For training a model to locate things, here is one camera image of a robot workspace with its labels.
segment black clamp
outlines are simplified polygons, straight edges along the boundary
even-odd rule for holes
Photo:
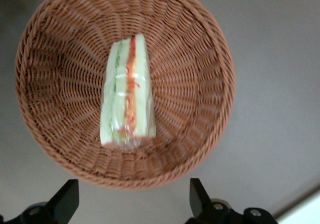
[[[67,224],[79,206],[79,182],[68,180],[45,204],[26,209],[16,218],[0,224]]]
[[[199,179],[190,180],[190,206],[194,218],[185,224],[278,224],[260,208],[247,208],[241,215],[225,201],[211,200]]]

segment woven basket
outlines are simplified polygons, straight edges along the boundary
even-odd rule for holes
[[[156,138],[131,151],[101,146],[101,93],[114,41],[143,33]],[[197,0],[45,0],[19,44],[23,118],[44,151],[94,184],[149,188],[193,169],[216,145],[235,90],[224,36]]]

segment wrapped sandwich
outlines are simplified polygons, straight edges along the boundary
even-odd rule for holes
[[[113,43],[106,67],[100,116],[102,145],[131,149],[155,137],[146,41],[142,34]]]

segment gray surface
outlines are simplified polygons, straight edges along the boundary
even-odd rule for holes
[[[6,220],[75,178],[33,140],[16,99],[17,44],[42,1],[0,2],[0,213]],[[200,1],[219,22],[236,72],[233,113],[218,146],[164,187],[119,191],[80,181],[71,224],[184,223],[191,216],[190,177],[240,212],[258,206],[275,213],[320,182],[320,0]]]

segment basket rim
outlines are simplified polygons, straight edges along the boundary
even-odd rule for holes
[[[198,22],[200,22],[203,25],[209,36],[212,37],[217,34],[219,35],[220,41],[218,43],[215,43],[215,47],[219,47],[221,48],[221,50],[223,49],[223,51],[221,52],[225,53],[225,57],[227,57],[226,62],[229,63],[229,65],[227,66],[224,61],[220,62],[224,82],[226,83],[226,86],[228,86],[228,88],[226,87],[224,89],[224,98],[221,104],[222,109],[216,121],[217,126],[219,126],[219,132],[216,131],[216,133],[214,133],[213,131],[211,131],[205,141],[208,144],[204,144],[200,149],[198,149],[196,154],[189,158],[185,163],[177,166],[176,168],[161,176],[156,176],[144,180],[113,180],[102,176],[94,176],[91,173],[85,172],[82,168],[79,168],[78,166],[70,163],[67,159],[65,159],[65,157],[57,153],[57,151],[52,146],[43,145],[42,143],[46,143],[46,141],[41,135],[41,131],[37,128],[35,122],[32,121],[30,112],[23,108],[23,103],[27,102],[26,95],[24,94],[23,89],[26,85],[26,80],[24,78],[26,70],[25,63],[27,57],[29,56],[29,50],[26,49],[25,46],[28,42],[32,41],[32,37],[36,34],[37,29],[39,27],[38,20],[41,19],[42,16],[46,15],[48,7],[58,4],[59,1],[60,0],[44,0],[37,7],[35,13],[31,16],[23,31],[15,58],[15,87],[20,111],[24,119],[24,122],[26,123],[29,131],[31,132],[37,143],[41,146],[45,153],[48,156],[50,156],[51,159],[53,159],[60,166],[67,169],[72,174],[75,174],[76,176],[85,181],[89,181],[91,183],[105,187],[112,187],[115,189],[143,189],[161,186],[171,181],[174,181],[180,178],[181,176],[185,175],[186,173],[192,171],[200,162],[202,162],[210,154],[211,150],[216,146],[219,139],[223,135],[223,132],[226,128],[226,124],[232,111],[235,96],[236,86],[232,57],[230,55],[230,50],[225,41],[223,32],[220,29],[216,20],[214,19],[213,15],[198,0],[178,0],[182,3],[182,5],[185,8],[187,8],[195,16]],[[218,60],[221,60],[221,53],[217,53],[217,57]]]

